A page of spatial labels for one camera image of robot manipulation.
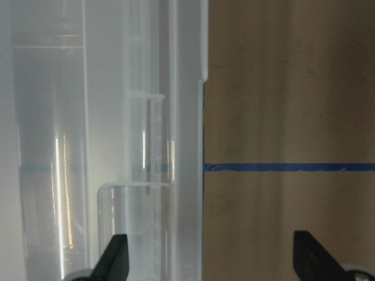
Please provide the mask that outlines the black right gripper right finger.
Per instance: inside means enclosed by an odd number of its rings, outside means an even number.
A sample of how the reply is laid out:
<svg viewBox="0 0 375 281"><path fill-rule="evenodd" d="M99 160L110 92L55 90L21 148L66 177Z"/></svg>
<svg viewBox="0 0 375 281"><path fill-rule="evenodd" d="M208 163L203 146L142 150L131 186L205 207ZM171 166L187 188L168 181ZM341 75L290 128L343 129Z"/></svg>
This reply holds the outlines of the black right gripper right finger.
<svg viewBox="0 0 375 281"><path fill-rule="evenodd" d="M346 280L346 273L308 232L295 231L293 268L299 280Z"/></svg>

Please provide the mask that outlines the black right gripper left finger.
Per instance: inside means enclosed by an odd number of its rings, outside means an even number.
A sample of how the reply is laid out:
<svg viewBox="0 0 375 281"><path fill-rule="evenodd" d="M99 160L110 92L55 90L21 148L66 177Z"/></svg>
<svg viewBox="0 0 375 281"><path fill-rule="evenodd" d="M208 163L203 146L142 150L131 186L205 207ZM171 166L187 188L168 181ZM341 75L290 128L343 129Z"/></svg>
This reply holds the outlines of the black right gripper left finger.
<svg viewBox="0 0 375 281"><path fill-rule="evenodd" d="M90 280L126 281L129 251L126 234L114 235L90 275Z"/></svg>

